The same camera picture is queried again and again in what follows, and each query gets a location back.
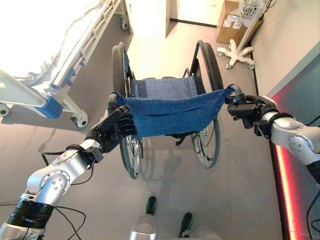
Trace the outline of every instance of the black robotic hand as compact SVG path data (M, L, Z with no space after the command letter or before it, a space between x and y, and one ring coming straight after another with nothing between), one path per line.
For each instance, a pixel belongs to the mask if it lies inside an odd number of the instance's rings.
M121 142L122 138L137 134L134 116L128 113L129 110L128 105L122 105L109 111L109 116L93 126L85 139L96 140L102 146L102 153L109 153Z
M230 85L229 88L233 89L235 96L230 96L225 100L228 104L227 110L233 120L242 119L245 129L255 128L254 132L260 136L258 129L265 128L268 132L271 129L271 124L261 121L264 114L268 112L279 112L277 105L271 100L262 96L245 95L237 85Z

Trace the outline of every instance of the bed frame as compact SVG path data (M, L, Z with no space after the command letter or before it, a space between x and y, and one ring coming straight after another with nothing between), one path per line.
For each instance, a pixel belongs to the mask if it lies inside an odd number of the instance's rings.
M53 91L47 90L46 96L0 70L0 117L5 117L10 113L6 104L13 104L24 106L42 117L51 119L58 118L62 111L71 112L73 113L71 120L79 128L86 126L88 124L87 114L68 96L68 91L80 69L87 65L114 14L120 15L121 28L124 30L129 28L132 33L125 0L112 0L110 5L104 6L101 15L82 35L57 77L50 83Z

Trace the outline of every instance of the denim cloth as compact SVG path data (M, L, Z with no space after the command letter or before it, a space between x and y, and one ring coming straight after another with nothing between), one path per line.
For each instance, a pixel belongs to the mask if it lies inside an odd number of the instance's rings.
M217 116L229 88L183 99L117 98L127 104L137 127L135 138L199 132Z
M198 95L193 76L135 80L131 92L131 97L149 99L184 99Z

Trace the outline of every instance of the wall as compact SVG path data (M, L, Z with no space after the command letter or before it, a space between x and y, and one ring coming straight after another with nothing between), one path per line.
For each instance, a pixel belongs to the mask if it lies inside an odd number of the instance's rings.
M314 58L293 80L273 98L281 112L288 112L304 124L320 114L320 55ZM318 119L312 126L319 126ZM309 204L319 191L316 181L294 156L285 151L285 166L289 186L292 191L293 215L295 215L298 239L308 240L306 212ZM310 220L320 216L320 201L318 200L310 212Z
M217 25L223 4L224 0L171 0L170 18Z
M125 0L133 34L146 38L166 38L171 0Z
M320 1L279 0L252 40L260 95L273 97L320 53Z

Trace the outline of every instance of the blue fabric backrest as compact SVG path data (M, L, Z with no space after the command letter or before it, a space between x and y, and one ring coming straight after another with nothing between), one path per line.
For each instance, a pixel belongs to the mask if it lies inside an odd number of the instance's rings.
M217 116L229 88L184 99L117 98L118 105L127 104L134 115L136 138L199 132Z

